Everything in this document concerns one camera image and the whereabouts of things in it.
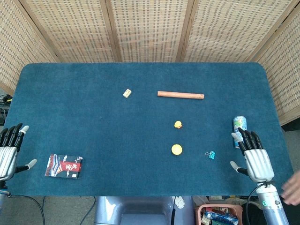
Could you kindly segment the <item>blue carpet table mat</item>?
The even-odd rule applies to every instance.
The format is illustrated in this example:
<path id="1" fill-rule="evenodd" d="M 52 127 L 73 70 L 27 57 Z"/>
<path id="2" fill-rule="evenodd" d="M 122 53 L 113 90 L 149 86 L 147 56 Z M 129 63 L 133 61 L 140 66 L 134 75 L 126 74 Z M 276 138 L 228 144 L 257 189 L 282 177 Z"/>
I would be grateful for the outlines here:
<path id="1" fill-rule="evenodd" d="M 28 64 L 5 126 L 30 127 L 17 162 L 37 163 L 7 186 L 17 195 L 247 195 L 255 184 L 230 165 L 246 165 L 231 136 L 236 116 L 260 137 L 281 188 L 293 169 L 258 63 Z M 172 154 L 174 144 L 180 155 Z M 83 157 L 79 179 L 46 177 L 51 154 Z"/>

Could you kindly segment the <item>blue box in basket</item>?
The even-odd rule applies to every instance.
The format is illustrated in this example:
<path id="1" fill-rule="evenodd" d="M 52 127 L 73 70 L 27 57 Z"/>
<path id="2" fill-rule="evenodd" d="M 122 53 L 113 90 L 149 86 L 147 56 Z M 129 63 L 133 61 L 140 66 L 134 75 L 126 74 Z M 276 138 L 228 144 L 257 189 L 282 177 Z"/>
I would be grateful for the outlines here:
<path id="1" fill-rule="evenodd" d="M 238 225 L 239 219 L 231 214 L 223 212 L 206 211 L 204 216 L 208 219 L 225 223 L 227 225 Z"/>

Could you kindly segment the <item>woven folding screen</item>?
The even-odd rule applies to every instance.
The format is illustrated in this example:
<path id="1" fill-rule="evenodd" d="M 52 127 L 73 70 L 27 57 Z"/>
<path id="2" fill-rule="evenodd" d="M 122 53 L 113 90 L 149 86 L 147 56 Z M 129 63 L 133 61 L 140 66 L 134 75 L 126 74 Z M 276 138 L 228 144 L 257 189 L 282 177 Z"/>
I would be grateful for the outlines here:
<path id="1" fill-rule="evenodd" d="M 254 61 L 300 119 L 300 0 L 0 0 L 0 90 L 37 62 Z"/>

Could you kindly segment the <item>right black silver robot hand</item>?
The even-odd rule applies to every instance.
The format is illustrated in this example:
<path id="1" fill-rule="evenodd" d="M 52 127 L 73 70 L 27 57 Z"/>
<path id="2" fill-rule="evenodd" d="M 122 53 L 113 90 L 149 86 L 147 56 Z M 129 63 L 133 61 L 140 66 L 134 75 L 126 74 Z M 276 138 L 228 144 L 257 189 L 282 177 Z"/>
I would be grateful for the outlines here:
<path id="1" fill-rule="evenodd" d="M 255 183 L 269 182 L 274 177 L 274 171 L 267 151 L 263 148 L 259 136 L 251 131 L 238 128 L 240 135 L 232 133 L 242 155 L 244 156 L 247 168 L 238 166 L 234 161 L 230 162 L 232 168 L 237 172 L 248 176 Z"/>

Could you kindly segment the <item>black red card box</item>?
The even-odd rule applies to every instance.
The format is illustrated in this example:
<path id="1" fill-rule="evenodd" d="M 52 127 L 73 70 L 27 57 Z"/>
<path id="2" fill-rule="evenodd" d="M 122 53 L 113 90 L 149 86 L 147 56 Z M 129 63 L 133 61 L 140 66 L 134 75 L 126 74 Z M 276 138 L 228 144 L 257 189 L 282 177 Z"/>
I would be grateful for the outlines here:
<path id="1" fill-rule="evenodd" d="M 46 177 L 79 179 L 83 157 L 51 154 L 45 171 Z"/>

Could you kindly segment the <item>brown wooden rod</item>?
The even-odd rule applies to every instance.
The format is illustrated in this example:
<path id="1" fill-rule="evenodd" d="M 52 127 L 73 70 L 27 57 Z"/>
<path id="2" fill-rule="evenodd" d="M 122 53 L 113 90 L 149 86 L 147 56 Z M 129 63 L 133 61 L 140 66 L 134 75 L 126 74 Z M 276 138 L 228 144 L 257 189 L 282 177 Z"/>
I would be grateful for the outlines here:
<path id="1" fill-rule="evenodd" d="M 158 97 L 166 97 L 166 98 L 187 98 L 187 99 L 199 99 L 203 100 L 203 94 L 197 93 L 185 93 L 185 92 L 171 92 L 171 91 L 158 91 Z"/>

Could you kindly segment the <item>blue green drink can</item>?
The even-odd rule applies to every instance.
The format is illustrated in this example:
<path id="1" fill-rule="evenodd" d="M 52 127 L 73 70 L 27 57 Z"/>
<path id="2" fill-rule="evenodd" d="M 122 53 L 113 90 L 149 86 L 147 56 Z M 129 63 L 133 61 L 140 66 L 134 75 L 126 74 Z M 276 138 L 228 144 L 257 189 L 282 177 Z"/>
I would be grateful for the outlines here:
<path id="1" fill-rule="evenodd" d="M 241 128 L 242 130 L 247 130 L 247 120 L 244 116 L 236 116 L 233 119 L 233 132 L 239 137 L 240 140 L 243 141 L 243 137 L 238 128 Z"/>

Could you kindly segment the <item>bare human hand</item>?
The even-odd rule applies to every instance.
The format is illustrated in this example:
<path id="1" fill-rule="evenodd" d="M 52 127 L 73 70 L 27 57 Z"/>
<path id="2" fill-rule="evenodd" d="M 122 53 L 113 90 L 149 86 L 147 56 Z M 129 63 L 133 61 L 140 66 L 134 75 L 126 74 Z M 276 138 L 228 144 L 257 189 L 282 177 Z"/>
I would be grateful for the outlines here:
<path id="1" fill-rule="evenodd" d="M 300 171 L 297 171 L 283 186 L 282 198 L 286 204 L 300 204 Z"/>

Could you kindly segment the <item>pink plastic basket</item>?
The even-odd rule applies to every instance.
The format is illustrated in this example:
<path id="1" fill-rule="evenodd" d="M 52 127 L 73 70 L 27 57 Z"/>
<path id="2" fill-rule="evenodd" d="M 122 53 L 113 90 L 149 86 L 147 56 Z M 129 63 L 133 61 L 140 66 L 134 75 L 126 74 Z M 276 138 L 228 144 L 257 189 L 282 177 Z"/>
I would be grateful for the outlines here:
<path id="1" fill-rule="evenodd" d="M 195 210 L 197 225 L 227 225 L 218 221 L 208 219 L 204 216 L 206 211 L 223 212 L 236 216 L 239 219 L 238 225 L 243 225 L 242 212 L 243 208 L 232 204 L 204 204 Z"/>

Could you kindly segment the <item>grey blue robot torso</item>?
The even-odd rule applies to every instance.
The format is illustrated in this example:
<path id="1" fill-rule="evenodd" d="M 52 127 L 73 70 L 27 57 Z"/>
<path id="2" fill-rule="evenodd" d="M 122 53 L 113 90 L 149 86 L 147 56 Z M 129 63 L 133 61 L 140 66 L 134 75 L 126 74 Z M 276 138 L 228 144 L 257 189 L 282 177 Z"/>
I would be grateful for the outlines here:
<path id="1" fill-rule="evenodd" d="M 195 225 L 191 196 L 99 196 L 94 225 Z"/>

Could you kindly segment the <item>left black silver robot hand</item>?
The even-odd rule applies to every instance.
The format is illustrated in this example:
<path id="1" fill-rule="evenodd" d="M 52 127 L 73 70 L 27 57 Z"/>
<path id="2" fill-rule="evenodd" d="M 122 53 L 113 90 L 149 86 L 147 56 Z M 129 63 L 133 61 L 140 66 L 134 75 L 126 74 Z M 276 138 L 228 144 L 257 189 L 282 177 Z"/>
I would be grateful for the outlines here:
<path id="1" fill-rule="evenodd" d="M 29 130 L 28 125 L 21 128 L 22 125 L 19 123 L 0 131 L 0 185 L 4 185 L 15 173 L 30 170 L 37 163 L 37 159 L 33 159 L 25 165 L 16 165 L 23 138 Z"/>

